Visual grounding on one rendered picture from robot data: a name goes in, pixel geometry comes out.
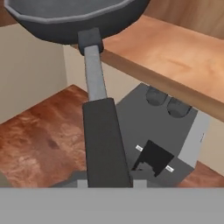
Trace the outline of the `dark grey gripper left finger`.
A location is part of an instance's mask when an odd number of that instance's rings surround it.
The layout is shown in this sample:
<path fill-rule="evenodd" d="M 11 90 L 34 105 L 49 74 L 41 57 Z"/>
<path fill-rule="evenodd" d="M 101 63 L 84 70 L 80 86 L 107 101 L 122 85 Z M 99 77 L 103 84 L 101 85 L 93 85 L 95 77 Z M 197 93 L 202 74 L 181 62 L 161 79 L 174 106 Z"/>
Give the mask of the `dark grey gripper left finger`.
<path fill-rule="evenodd" d="M 87 188 L 88 178 L 86 171 L 73 171 L 72 174 L 59 183 L 52 185 L 52 187 L 68 187 L 68 188 Z"/>

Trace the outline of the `grey box with dark caps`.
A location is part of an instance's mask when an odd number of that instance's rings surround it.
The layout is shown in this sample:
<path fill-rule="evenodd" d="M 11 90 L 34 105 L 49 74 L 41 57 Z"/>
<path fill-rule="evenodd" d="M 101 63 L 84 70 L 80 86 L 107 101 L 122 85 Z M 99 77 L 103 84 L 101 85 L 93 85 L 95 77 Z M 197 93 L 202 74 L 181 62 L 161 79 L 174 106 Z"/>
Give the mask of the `grey box with dark caps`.
<path fill-rule="evenodd" d="M 143 83 L 116 110 L 135 181 L 175 187 L 195 169 L 209 115 Z"/>

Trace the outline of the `wooden cabinet shelf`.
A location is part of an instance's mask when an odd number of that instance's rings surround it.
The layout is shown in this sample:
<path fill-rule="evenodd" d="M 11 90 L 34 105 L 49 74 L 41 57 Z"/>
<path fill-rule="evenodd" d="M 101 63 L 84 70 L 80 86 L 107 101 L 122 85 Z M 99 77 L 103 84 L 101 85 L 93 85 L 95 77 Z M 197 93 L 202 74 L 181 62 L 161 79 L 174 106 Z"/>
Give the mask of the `wooden cabinet shelf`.
<path fill-rule="evenodd" d="M 224 40 L 142 16 L 103 43 L 104 63 L 224 122 Z"/>

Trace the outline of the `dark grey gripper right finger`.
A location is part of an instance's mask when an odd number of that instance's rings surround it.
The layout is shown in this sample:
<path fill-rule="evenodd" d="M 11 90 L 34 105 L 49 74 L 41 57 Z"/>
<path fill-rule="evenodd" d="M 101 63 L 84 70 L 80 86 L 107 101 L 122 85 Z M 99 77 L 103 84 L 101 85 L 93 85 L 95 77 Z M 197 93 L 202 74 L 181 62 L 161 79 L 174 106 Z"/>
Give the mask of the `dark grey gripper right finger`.
<path fill-rule="evenodd" d="M 177 180 L 166 172 L 157 177 L 154 176 L 153 171 L 131 171 L 130 174 L 135 188 L 161 188 L 177 185 Z"/>

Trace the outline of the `dark grey frying pan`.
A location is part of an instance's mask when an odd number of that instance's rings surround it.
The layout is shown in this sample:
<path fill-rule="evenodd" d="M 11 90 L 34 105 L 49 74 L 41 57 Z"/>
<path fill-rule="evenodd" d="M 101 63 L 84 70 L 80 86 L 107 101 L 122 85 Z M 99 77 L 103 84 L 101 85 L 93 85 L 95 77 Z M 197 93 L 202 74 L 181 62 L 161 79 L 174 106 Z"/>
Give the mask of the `dark grey frying pan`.
<path fill-rule="evenodd" d="M 77 45 L 84 57 L 88 101 L 82 106 L 87 185 L 133 186 L 113 98 L 102 71 L 103 40 L 133 25 L 151 0 L 3 0 L 9 14 L 34 37 Z"/>

